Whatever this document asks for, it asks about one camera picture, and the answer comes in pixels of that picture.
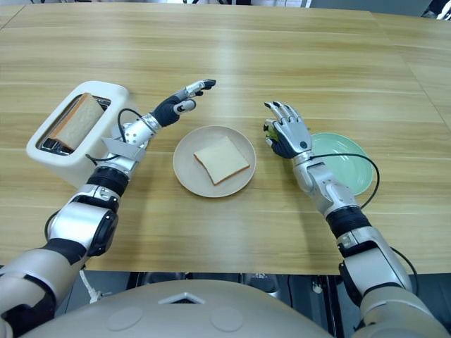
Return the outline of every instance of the small green object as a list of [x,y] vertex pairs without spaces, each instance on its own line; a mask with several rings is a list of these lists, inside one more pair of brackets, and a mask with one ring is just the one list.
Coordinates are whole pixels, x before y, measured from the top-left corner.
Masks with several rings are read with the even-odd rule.
[[[355,142],[342,135],[320,132],[311,136],[311,150],[315,155],[354,153],[369,157]],[[334,176],[348,186],[354,195],[369,188],[373,181],[373,167],[364,158],[356,156],[333,156],[323,158]]]
[[270,139],[274,139],[276,141],[279,140],[276,131],[274,130],[274,126],[273,125],[269,125],[268,126],[268,130],[266,131],[266,137],[269,137]]

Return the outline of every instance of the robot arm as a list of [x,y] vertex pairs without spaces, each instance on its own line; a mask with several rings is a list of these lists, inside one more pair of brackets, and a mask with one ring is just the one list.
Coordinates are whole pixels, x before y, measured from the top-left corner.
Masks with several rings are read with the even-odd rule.
[[445,328],[412,294],[407,272],[382,234],[371,226],[349,187],[338,182],[311,151],[311,137],[297,111],[266,102],[277,120],[264,125],[273,151],[292,158],[299,188],[328,222],[344,258],[339,271],[367,325],[356,337],[448,337]]
[[87,183],[49,221],[46,245],[26,251],[0,269],[1,338],[20,336],[53,318],[86,261],[110,247],[121,197],[147,142],[195,108],[190,98],[215,84],[214,80],[191,84],[104,139],[109,149],[104,158],[111,160],[99,162]]

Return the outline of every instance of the table seam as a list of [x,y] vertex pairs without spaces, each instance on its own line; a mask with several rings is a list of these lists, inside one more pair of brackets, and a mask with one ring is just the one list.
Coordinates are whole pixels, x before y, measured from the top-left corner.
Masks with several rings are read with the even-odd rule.
[[16,14],[14,14],[3,26],[1,26],[0,31],[2,31],[12,21],[12,19],[14,19],[26,6],[28,5],[23,5],[22,8],[17,11]]
[[418,78],[416,77],[414,71],[412,70],[412,67],[410,67],[410,64],[402,57],[400,50],[398,49],[398,44],[395,44],[394,41],[388,36],[388,33],[383,29],[383,27],[381,26],[381,24],[378,22],[377,18],[373,15],[373,13],[371,13],[371,15],[373,16],[374,20],[376,21],[377,25],[379,26],[379,28],[381,29],[382,33],[385,35],[385,37],[388,39],[388,41],[390,42],[391,46],[396,50],[397,54],[400,56],[402,62],[406,65],[406,67],[409,69],[409,72],[412,74],[412,76],[414,77],[414,79],[416,80],[416,82],[418,83],[418,85],[420,86],[421,90],[423,91],[423,93],[426,95],[426,97],[428,98],[429,102],[432,104],[432,107],[434,107],[435,111],[437,112],[437,114],[440,116],[440,119],[443,121],[443,123],[446,126],[446,129],[448,130],[449,133],[451,133],[451,128],[450,126],[446,123],[445,119],[443,118],[442,114],[440,113],[440,111],[437,109],[437,106],[434,104],[434,102],[432,101],[432,99],[430,98],[428,92],[424,89],[423,85],[421,84],[421,82],[418,80]]

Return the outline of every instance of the beige plate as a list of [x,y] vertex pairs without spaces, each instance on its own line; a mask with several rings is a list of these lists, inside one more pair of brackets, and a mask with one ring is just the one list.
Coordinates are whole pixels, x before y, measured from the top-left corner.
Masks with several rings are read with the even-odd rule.
[[[227,136],[250,163],[250,167],[214,185],[194,152]],[[182,138],[174,151],[173,166],[180,183],[191,192],[204,197],[224,197],[241,190],[251,180],[257,159],[251,142],[240,132],[220,125],[208,125],[193,130]]]

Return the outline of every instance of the white cable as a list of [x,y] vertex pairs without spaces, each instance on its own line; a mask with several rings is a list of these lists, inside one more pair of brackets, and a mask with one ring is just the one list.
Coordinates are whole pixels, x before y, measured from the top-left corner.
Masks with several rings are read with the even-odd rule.
[[439,15],[437,15],[437,20],[442,20],[446,14],[451,10],[451,0],[449,0],[442,9],[442,13],[440,13]]
[[101,298],[101,292],[100,291],[96,291],[94,287],[91,286],[91,284],[87,281],[86,275],[85,275],[85,271],[80,270],[80,278],[83,281],[83,284],[86,287],[86,290],[89,294],[89,296],[91,297],[91,299],[89,300],[89,303],[95,303],[96,301],[98,301]]

